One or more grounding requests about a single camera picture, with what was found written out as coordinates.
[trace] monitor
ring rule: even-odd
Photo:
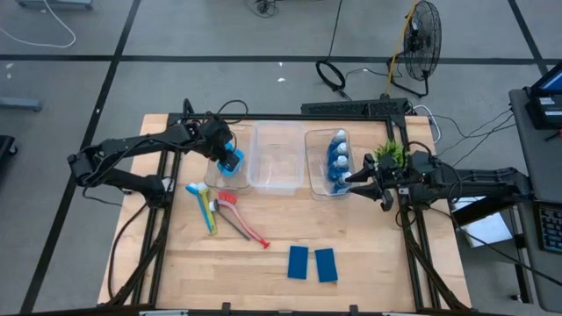
[[[531,87],[531,97],[562,96],[562,62]]]

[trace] green plant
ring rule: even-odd
[[[375,160],[380,161],[380,157],[385,154],[389,154],[399,167],[404,165],[404,157],[402,156],[402,150],[404,147],[401,144],[397,144],[394,140],[387,140],[384,146],[379,146],[377,149],[373,149],[375,155]]]

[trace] blue sponge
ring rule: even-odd
[[[308,248],[291,246],[289,250],[288,277],[306,280],[306,266],[308,264]]]
[[[316,266],[320,282],[337,281],[337,270],[335,269],[334,250],[332,248],[314,251],[316,254]]]

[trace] red toothbrush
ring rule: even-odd
[[[225,191],[219,192],[219,205],[229,208],[234,213],[234,216],[236,216],[236,218],[238,219],[244,230],[250,236],[252,236],[252,238],[254,238],[256,241],[261,243],[263,245],[263,248],[267,248],[270,245],[270,243],[266,241],[264,238],[262,238],[262,236],[260,236],[258,233],[254,232],[248,226],[248,224],[246,224],[246,222],[238,212],[238,209],[236,209],[236,206],[234,206],[235,204],[236,204],[236,196]]]

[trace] blue toothbrush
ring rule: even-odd
[[[199,208],[201,209],[201,213],[203,213],[203,219],[205,219],[205,223],[207,224],[207,229],[209,230],[209,233],[213,233],[213,228],[211,227],[211,223],[207,218],[207,212],[205,210],[205,206],[203,205],[203,199],[201,198],[201,195],[198,192],[197,184],[190,183],[188,186],[185,187],[185,189],[197,197],[197,201],[199,202]]]

